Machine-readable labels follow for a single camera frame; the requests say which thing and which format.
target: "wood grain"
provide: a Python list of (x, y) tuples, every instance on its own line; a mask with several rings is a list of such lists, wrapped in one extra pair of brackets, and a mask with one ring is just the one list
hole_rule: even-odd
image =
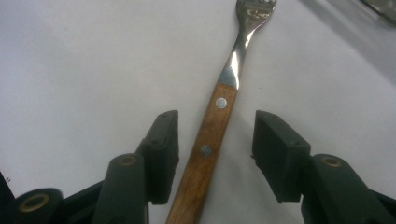
[[(237, 89), (217, 84), (207, 106), (204, 120), (195, 139), (189, 161), (179, 183), (175, 200), (169, 212), (167, 224), (198, 223), (205, 202), (205, 195), (215, 169), (222, 139), (233, 110)], [(227, 105), (220, 109), (216, 101), (224, 98)], [(209, 156), (201, 153), (201, 147), (212, 148)]]

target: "fork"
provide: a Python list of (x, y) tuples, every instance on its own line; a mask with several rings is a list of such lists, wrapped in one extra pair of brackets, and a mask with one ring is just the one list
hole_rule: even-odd
[(236, 15), (239, 32), (207, 106), (167, 224), (198, 223), (205, 195), (215, 169), (220, 145), (233, 109), (242, 66), (253, 33), (265, 24), (276, 0), (238, 0)]

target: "utensil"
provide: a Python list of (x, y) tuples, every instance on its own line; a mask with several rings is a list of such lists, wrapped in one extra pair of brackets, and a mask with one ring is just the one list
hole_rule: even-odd
[(238, 0), (239, 33), (216, 83), (189, 161), (178, 186), (167, 224), (197, 223), (215, 169), (221, 141), (239, 89), (242, 66), (253, 33), (275, 9), (276, 0)]

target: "metal rivet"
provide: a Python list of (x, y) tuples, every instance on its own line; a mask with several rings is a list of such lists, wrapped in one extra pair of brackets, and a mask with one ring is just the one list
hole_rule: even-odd
[(208, 145), (201, 146), (201, 155), (209, 157), (212, 154), (212, 148)]
[(119, 159), (119, 164), (123, 166), (133, 165), (136, 162), (136, 158), (133, 156), (126, 156)]
[(23, 213), (34, 212), (35, 210), (46, 205), (49, 200), (50, 200), (50, 196), (48, 194), (40, 193), (37, 195), (33, 195), (27, 198), (25, 201), (23, 201), (20, 204), (19, 209)]
[(219, 98), (217, 101), (216, 101), (216, 106), (219, 108), (219, 109), (222, 109), (222, 108), (224, 108), (224, 107), (226, 107), (227, 106), (227, 100), (226, 99), (224, 99), (224, 98)]
[(325, 163), (326, 165), (329, 165), (332, 167), (340, 167), (341, 166), (341, 162), (333, 157), (323, 157), (321, 159), (321, 161), (323, 163)]

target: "table surface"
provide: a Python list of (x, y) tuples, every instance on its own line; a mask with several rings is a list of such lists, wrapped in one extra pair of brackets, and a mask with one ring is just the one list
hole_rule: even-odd
[[(0, 169), (64, 197), (179, 112), (181, 174), (238, 31), (234, 1), (2, 1)], [(279, 0), (250, 42), (201, 223), (303, 223), (250, 158), (256, 110), (396, 198), (396, 28), (359, 1)], [(164, 223), (171, 203), (150, 206)]]

